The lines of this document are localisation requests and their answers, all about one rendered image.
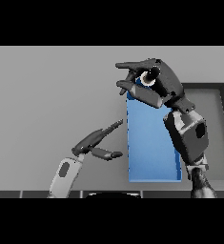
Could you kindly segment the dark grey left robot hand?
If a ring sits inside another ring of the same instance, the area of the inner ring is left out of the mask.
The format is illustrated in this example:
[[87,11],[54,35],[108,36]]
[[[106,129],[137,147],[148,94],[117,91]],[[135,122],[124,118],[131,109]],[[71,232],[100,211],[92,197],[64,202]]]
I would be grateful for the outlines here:
[[113,160],[114,158],[121,157],[123,155],[122,152],[110,152],[108,150],[104,150],[101,148],[97,148],[97,145],[111,132],[117,129],[123,120],[119,120],[113,124],[111,124],[107,129],[99,129],[94,132],[91,132],[84,139],[82,139],[79,143],[77,143],[72,149],[72,153],[75,156],[79,156],[80,154],[92,153],[93,156],[98,157],[104,160]]

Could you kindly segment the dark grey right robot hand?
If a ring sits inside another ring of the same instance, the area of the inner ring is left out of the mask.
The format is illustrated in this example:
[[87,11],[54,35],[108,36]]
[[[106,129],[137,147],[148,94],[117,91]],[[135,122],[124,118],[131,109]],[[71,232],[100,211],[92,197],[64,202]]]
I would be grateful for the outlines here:
[[[191,112],[195,105],[190,102],[184,92],[184,88],[173,70],[161,59],[149,58],[144,61],[116,63],[118,69],[128,69],[125,80],[116,82],[121,88],[120,95],[128,92],[134,99],[154,108],[165,105],[174,111],[182,113]],[[160,74],[151,87],[143,87],[136,83],[136,73],[139,70],[148,70],[156,66]]]

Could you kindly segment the blue bin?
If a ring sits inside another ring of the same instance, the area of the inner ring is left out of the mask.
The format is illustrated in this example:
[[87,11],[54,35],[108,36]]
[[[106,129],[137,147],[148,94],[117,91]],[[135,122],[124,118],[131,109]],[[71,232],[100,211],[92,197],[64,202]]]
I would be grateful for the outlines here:
[[180,182],[180,154],[174,148],[163,117],[171,111],[155,109],[127,93],[127,144],[129,181]]

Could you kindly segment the dark grey bin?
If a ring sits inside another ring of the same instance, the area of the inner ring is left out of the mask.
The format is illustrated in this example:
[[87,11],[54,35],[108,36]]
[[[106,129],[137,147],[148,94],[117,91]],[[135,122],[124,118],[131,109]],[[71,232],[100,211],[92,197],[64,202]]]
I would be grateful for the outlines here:
[[209,146],[205,151],[210,180],[224,180],[224,83],[184,83],[186,97],[206,119]]

